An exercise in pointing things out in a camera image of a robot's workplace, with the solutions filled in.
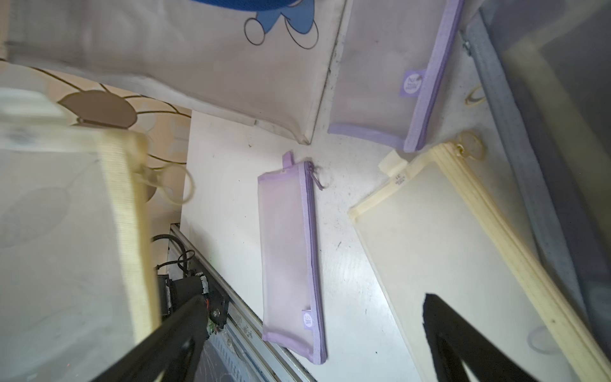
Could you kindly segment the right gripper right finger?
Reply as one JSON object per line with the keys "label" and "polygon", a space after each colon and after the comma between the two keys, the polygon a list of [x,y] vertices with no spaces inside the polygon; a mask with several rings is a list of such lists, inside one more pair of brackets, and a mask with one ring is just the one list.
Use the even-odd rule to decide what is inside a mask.
{"label": "right gripper right finger", "polygon": [[533,381],[475,327],[436,294],[423,303],[423,328],[439,381]]}

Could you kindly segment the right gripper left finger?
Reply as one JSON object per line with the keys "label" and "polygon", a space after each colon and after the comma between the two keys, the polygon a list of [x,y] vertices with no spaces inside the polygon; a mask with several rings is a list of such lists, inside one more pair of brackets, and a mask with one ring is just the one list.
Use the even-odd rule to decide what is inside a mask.
{"label": "right gripper left finger", "polygon": [[95,381],[193,381],[208,340],[204,296],[189,300]]}

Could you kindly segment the purple mesh pouch cream trim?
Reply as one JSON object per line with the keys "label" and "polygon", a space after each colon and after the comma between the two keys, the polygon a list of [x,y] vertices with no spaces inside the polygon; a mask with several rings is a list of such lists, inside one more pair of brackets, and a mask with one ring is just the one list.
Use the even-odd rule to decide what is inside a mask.
{"label": "purple mesh pouch cream trim", "polygon": [[161,325],[147,151],[1,90],[2,380],[94,380]]}

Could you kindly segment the cream mesh pencil pouch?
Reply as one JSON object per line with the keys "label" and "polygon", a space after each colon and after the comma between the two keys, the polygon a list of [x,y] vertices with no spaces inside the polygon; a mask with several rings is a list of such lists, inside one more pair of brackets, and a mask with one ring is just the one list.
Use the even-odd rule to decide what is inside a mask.
{"label": "cream mesh pencil pouch", "polygon": [[436,294],[534,380],[608,381],[609,358],[472,170],[484,151],[464,135],[391,152],[348,213],[419,378],[439,381],[423,328]]}

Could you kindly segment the small purple mesh pouch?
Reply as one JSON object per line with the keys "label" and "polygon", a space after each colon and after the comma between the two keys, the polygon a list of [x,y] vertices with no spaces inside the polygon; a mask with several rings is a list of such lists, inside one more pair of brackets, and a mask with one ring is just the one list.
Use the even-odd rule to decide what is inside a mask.
{"label": "small purple mesh pouch", "polygon": [[263,339],[312,364],[327,360],[318,264],[313,162],[283,155],[258,178]]}

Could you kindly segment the purple mesh pencil pouch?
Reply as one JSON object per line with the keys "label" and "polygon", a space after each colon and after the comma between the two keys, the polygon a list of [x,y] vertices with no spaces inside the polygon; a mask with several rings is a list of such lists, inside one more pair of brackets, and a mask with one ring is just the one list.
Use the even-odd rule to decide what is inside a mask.
{"label": "purple mesh pencil pouch", "polygon": [[421,150],[464,3],[354,1],[328,132]]}

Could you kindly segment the white canvas tote bag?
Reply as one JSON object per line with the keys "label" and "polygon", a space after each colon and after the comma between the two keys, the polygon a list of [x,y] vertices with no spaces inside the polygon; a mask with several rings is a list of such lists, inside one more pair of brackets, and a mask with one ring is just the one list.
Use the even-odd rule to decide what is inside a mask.
{"label": "white canvas tote bag", "polygon": [[14,64],[58,71],[309,144],[345,3],[4,1]]}

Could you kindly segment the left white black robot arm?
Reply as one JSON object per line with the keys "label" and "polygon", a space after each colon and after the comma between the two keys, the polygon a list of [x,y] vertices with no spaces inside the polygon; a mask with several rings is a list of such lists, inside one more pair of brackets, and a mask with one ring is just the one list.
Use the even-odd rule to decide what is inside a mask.
{"label": "left white black robot arm", "polygon": [[172,279],[168,274],[157,275],[162,320],[177,312],[192,298],[202,296],[208,311],[208,332],[219,333],[228,319],[228,293],[210,271],[203,269],[196,258],[196,252],[186,248],[181,239],[172,234],[158,234],[151,238],[152,243],[159,240],[168,240],[170,244],[176,245],[178,257],[158,264],[156,270],[176,266],[182,275],[179,279]]}

